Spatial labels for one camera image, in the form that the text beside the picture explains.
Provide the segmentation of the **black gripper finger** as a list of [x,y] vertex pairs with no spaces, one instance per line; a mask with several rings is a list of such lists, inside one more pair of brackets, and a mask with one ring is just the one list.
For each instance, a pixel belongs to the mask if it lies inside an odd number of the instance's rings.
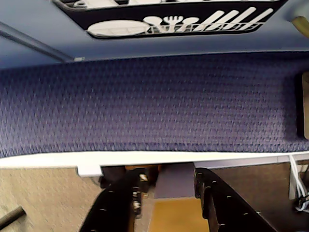
[[207,168],[195,168],[195,197],[210,232],[275,232],[221,177]]
[[133,232],[141,216],[142,193],[148,191],[145,168],[128,171],[96,198],[81,232]]

